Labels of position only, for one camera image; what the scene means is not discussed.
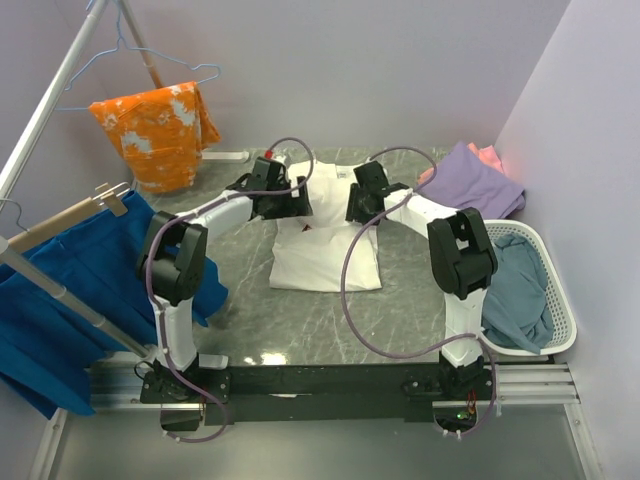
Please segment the white Coca-Cola t-shirt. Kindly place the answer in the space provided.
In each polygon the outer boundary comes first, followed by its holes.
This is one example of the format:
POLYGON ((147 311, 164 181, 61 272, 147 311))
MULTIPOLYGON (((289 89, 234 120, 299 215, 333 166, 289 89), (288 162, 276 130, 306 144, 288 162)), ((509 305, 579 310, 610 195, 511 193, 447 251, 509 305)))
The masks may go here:
POLYGON ((313 215, 276 221, 269 286, 273 289, 321 293, 371 291, 381 287, 377 231, 368 229, 340 282, 344 258, 361 226, 345 220, 352 166, 317 161, 307 183, 313 215))

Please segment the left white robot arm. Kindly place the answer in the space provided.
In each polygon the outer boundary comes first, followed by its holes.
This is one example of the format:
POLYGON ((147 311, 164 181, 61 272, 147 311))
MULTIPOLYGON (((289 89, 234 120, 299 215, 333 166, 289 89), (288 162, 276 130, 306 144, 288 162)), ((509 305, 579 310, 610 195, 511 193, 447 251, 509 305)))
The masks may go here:
POLYGON ((193 399, 200 388, 198 374, 189 370, 198 365, 192 304, 206 273, 208 241, 255 218, 312 215, 309 180, 309 175, 291 174, 279 159, 263 156, 215 199, 183 213, 160 211, 152 217, 137 273, 154 311, 155 359, 174 368, 165 377, 164 389, 176 401, 193 399))

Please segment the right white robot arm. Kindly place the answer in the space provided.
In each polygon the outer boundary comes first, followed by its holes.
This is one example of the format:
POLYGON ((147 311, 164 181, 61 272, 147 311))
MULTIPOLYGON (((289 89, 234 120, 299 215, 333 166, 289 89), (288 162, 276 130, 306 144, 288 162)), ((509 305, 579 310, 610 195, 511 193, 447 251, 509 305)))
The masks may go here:
POLYGON ((444 395, 460 399, 474 386, 467 368, 483 355, 482 306, 498 262, 485 222, 475 208, 435 203, 402 183, 391 184, 383 167, 369 161, 354 169, 346 220, 372 226, 386 218, 428 240, 434 280, 445 299, 441 356, 451 365, 439 374, 444 395))

